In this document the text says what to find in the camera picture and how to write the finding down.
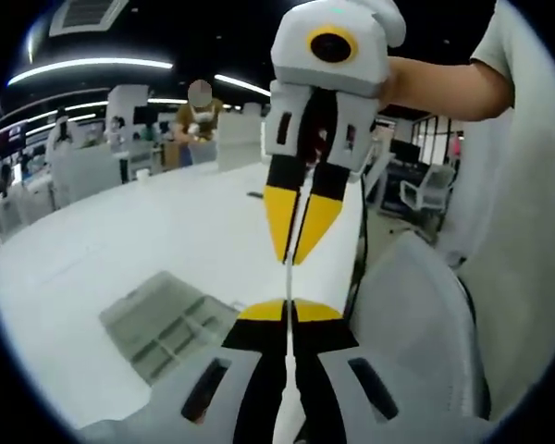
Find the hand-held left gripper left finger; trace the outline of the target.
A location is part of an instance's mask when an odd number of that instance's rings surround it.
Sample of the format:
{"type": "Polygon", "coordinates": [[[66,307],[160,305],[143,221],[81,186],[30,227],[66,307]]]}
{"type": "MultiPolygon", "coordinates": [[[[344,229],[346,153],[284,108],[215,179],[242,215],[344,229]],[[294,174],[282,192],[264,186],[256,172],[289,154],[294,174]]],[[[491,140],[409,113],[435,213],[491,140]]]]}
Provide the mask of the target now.
{"type": "Polygon", "coordinates": [[[158,380],[148,402],[80,431],[83,443],[270,443],[286,387],[287,301],[242,311],[223,342],[158,380]]]}

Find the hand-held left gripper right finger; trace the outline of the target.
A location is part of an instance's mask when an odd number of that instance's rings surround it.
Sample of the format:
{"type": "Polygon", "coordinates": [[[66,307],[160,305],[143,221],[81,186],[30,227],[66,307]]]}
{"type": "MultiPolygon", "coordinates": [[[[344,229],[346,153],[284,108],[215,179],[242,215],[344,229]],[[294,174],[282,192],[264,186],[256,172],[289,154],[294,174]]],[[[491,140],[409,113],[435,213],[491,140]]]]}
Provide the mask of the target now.
{"type": "Polygon", "coordinates": [[[313,443],[483,443],[490,422],[442,407],[408,370],[359,344],[322,303],[291,305],[296,386],[313,443]]]}

